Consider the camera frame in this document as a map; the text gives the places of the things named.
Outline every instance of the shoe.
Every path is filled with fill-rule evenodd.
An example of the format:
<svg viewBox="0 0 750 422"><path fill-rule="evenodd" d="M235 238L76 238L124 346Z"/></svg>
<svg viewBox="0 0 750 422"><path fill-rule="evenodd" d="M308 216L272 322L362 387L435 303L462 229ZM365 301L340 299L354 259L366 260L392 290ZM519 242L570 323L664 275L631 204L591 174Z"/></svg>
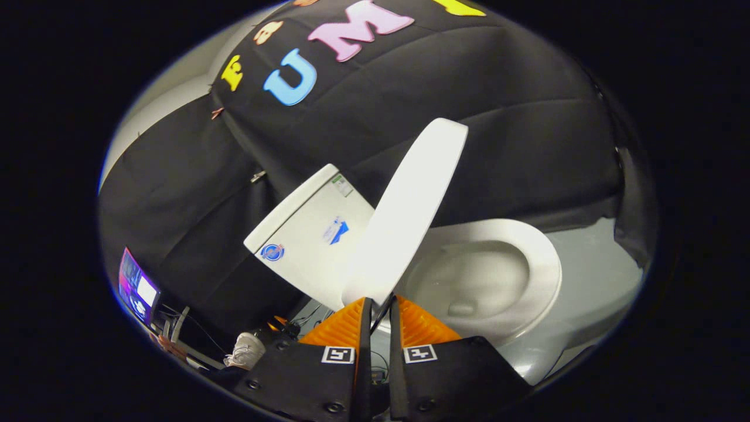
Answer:
<svg viewBox="0 0 750 422"><path fill-rule="evenodd" d="M232 354L224 358L224 365L239 366L249 371L265 352L266 347L257 337L250 333L240 333Z"/></svg>

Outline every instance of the blue letter u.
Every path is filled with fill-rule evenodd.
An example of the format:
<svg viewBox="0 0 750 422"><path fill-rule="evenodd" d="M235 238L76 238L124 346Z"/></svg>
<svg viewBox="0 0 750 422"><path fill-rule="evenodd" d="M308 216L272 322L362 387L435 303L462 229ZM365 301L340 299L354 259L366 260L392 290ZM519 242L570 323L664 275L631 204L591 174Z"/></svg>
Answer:
<svg viewBox="0 0 750 422"><path fill-rule="evenodd" d="M283 59L281 59L282 66L292 66L294 70L302 75L302 81L296 87L292 88L289 84L281 78L278 69L271 72L271 74L265 79L263 89L271 91L271 93L279 100L282 104L292 106L305 99L308 96L313 86L315 85L315 79L317 78L317 72L315 67L310 64L307 60L303 59L299 55L299 48L287 53Z"/></svg>

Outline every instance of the toilet tank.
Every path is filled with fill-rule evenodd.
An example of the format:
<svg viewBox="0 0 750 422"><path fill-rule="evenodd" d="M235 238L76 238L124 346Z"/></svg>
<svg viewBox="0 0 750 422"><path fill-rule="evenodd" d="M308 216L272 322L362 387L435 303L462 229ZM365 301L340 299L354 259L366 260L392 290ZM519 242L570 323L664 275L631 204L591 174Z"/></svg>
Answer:
<svg viewBox="0 0 750 422"><path fill-rule="evenodd" d="M256 258L324 306L344 307L343 274L374 208L332 164L284 198L245 238Z"/></svg>

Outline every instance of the screen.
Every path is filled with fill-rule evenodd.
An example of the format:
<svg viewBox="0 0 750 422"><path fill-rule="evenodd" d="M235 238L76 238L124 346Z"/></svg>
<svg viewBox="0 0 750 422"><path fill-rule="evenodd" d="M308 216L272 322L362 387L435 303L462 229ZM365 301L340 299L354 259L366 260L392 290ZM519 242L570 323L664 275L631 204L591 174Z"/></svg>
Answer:
<svg viewBox="0 0 750 422"><path fill-rule="evenodd" d="M144 324L150 325L152 310L160 292L143 273L128 248L125 248L120 262L119 290L127 308Z"/></svg>

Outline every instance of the label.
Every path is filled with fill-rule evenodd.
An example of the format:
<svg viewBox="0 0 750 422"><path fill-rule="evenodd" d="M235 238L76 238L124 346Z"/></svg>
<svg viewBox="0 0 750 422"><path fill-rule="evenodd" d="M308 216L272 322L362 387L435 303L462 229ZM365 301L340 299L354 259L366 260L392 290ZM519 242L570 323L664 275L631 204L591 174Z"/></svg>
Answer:
<svg viewBox="0 0 750 422"><path fill-rule="evenodd" d="M326 346L323 351L323 359L321 362L351 365L354 363L354 347Z"/></svg>
<svg viewBox="0 0 750 422"><path fill-rule="evenodd" d="M406 363L420 363L437 360L437 355L432 345L422 345L404 348L403 358L406 360Z"/></svg>
<svg viewBox="0 0 750 422"><path fill-rule="evenodd" d="M336 186L336 189L338 189L339 192L343 195L343 197L349 196L350 193L354 190L354 188L347 182L346 179L344 179L344 176L341 176L340 174L336 176L331 183L333 183Z"/></svg>
<svg viewBox="0 0 750 422"><path fill-rule="evenodd" d="M260 250L260 256L268 261L278 261L284 256L284 245L271 243L263 246L263 249Z"/></svg>
<svg viewBox="0 0 750 422"><path fill-rule="evenodd" d="M341 235L347 231L349 231L347 222L345 222L340 216L336 216L333 223L331 223L331 225L325 230L325 233L323 233L323 239L329 245L333 245L334 243L338 243L338 241L341 240Z"/></svg>

